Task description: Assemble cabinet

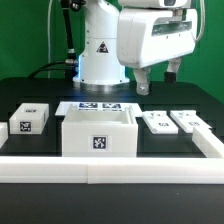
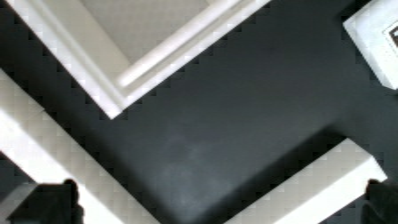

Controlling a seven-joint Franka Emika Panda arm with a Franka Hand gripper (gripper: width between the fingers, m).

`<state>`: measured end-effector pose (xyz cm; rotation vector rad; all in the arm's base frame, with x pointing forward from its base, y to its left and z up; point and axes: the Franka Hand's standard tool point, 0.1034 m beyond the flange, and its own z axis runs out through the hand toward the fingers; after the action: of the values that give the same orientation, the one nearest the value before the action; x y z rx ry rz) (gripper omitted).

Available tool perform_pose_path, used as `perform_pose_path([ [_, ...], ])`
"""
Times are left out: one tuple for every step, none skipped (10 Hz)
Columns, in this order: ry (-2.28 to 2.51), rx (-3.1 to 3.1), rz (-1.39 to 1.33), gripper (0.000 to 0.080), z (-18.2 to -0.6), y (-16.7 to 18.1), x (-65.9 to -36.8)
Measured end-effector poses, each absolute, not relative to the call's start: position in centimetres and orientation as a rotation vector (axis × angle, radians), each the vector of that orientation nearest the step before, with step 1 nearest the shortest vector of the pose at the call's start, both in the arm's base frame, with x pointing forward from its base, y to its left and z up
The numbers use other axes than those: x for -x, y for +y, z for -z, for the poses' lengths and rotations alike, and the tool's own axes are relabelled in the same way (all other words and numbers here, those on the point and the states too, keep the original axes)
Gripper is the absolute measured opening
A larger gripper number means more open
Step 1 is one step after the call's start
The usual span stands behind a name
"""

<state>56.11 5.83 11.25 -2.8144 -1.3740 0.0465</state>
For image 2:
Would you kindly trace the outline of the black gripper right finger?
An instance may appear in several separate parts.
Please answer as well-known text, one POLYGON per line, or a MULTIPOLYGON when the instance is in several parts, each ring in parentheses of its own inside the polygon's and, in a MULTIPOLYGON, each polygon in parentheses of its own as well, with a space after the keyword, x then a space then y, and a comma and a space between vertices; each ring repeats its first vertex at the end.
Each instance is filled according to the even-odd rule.
POLYGON ((363 224, 398 224, 398 185, 368 181, 363 224))

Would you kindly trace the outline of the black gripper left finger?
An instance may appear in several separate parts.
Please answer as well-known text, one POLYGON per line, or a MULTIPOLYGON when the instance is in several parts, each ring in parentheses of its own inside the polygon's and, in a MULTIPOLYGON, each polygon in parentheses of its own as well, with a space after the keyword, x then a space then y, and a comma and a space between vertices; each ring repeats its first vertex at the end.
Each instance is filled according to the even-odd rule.
POLYGON ((0 201, 0 224, 84 224, 79 185, 22 184, 0 201))

